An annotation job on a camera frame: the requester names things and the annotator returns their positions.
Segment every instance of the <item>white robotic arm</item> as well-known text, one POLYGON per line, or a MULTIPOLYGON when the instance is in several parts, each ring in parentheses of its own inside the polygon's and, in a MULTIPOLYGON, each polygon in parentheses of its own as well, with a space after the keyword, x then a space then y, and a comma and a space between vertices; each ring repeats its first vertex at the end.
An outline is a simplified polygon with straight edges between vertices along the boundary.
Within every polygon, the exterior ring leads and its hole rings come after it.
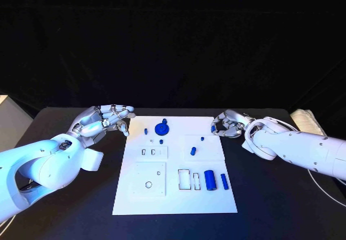
POLYGON ((345 140, 298 131, 292 125, 272 117, 256 120, 230 109, 211 125, 214 134, 230 138, 240 137, 244 130, 243 147, 262 158, 273 160, 280 156, 289 163, 346 180, 345 140), (217 129, 221 120, 226 131, 217 129))
POLYGON ((0 223, 64 188, 81 168, 99 170, 104 154, 87 147, 103 139, 107 131, 120 130, 129 136, 123 118, 135 118, 133 111, 132 106, 93 106, 76 118, 67 134, 0 153, 0 223), (19 189, 18 171, 38 186, 19 189))

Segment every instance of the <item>blue object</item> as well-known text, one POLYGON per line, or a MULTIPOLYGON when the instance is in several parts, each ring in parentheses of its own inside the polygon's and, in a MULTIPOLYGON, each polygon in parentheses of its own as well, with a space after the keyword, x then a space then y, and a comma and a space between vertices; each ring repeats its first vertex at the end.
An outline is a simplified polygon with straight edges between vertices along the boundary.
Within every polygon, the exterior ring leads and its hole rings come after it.
POLYGON ((171 131, 171 128, 169 128, 169 125, 168 125, 168 119, 165 118, 162 120, 162 123, 159 123, 156 126, 155 126, 155 132, 158 135, 161 136, 165 136, 171 131))
POLYGON ((195 156, 195 154, 197 154, 197 148, 194 147, 191 150, 191 155, 195 156))
POLYGON ((227 180, 226 174, 221 174, 221 179, 223 179, 223 183, 224 183, 224 188, 226 188, 226 190, 228 190, 230 189, 230 185, 228 185, 228 180, 227 180))
POLYGON ((207 190, 214 191, 217 190, 217 182, 215 182, 215 172, 214 170, 208 170, 204 172, 205 176, 205 183, 207 183, 207 190))

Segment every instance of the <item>table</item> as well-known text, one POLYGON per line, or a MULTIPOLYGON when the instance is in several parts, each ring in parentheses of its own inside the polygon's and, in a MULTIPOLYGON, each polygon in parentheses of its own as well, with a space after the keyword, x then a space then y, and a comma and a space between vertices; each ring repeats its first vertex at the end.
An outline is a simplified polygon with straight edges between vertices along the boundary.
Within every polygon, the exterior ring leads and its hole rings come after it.
MULTIPOLYGON (((136 109, 142 116, 218 116, 226 109, 136 109)), ((18 143, 66 133, 84 108, 45 108, 18 143)), ((283 109, 237 109, 295 125, 283 109)), ((81 170, 74 182, 25 210, 4 239, 345 239, 346 208, 318 188, 309 172, 276 158, 262 159, 221 138, 239 213, 113 216, 126 137, 109 132, 91 146, 104 152, 97 172, 81 170)), ((313 173, 335 198, 346 199, 329 176, 313 173)))

